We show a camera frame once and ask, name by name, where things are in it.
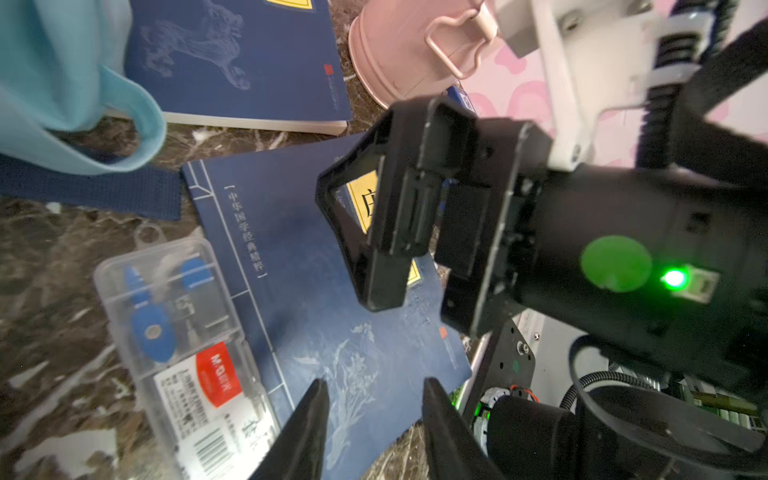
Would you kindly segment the navy book yellow label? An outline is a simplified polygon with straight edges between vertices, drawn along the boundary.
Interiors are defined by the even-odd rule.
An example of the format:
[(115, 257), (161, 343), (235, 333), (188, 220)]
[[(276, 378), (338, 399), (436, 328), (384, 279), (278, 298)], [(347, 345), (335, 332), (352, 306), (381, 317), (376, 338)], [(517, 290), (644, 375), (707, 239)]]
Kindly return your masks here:
[(352, 119), (326, 1), (133, 1), (124, 71), (174, 124), (338, 136)]

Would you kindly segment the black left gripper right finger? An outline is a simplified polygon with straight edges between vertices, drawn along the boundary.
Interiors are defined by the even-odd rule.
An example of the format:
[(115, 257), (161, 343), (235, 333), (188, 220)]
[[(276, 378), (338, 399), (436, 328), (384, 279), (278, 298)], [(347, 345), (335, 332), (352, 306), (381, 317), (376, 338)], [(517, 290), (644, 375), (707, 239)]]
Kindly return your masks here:
[(433, 377), (424, 380), (422, 423), (430, 479), (504, 479)]

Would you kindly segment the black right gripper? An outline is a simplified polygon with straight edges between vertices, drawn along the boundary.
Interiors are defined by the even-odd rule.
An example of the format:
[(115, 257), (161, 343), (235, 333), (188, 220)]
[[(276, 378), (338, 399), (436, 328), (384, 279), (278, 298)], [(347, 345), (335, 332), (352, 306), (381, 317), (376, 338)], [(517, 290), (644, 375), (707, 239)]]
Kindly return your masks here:
[[(476, 121), (445, 96), (395, 103), (318, 176), (316, 204), (369, 310), (403, 305), (412, 259), (428, 250), (443, 183), (455, 179), (435, 253), (450, 271), (442, 321), (482, 336), (521, 312), (514, 289), (535, 244), (530, 223), (552, 140), (532, 121)], [(377, 168), (373, 223), (363, 231), (336, 191)]]

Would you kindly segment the navy blue student backpack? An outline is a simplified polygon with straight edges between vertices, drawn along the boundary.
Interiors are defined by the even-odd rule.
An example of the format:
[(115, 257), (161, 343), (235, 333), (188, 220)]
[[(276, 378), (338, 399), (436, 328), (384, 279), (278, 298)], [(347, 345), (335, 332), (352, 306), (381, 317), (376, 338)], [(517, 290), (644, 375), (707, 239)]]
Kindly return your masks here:
[(135, 214), (164, 221), (181, 218), (180, 173), (145, 166), (128, 173), (71, 175), (1, 157), (1, 194)]

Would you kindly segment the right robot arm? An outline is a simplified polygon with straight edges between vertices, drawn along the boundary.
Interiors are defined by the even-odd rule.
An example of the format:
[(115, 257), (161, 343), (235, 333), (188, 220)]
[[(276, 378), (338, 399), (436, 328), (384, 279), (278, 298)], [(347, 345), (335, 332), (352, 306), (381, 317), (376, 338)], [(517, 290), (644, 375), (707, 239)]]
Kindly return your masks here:
[(510, 1), (539, 50), (554, 135), (442, 97), (392, 104), (320, 174), (359, 303), (402, 306), (438, 229), (442, 321), (472, 337), (532, 309), (641, 374), (690, 375), (767, 411), (767, 147), (708, 120), (767, 73), (733, 1)]

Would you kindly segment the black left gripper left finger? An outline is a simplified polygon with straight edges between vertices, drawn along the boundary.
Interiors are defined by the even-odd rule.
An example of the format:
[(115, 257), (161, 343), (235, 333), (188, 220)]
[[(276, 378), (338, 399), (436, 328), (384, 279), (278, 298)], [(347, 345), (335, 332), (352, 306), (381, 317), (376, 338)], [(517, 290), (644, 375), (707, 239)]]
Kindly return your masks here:
[(327, 383), (315, 379), (250, 479), (320, 479), (329, 410)]

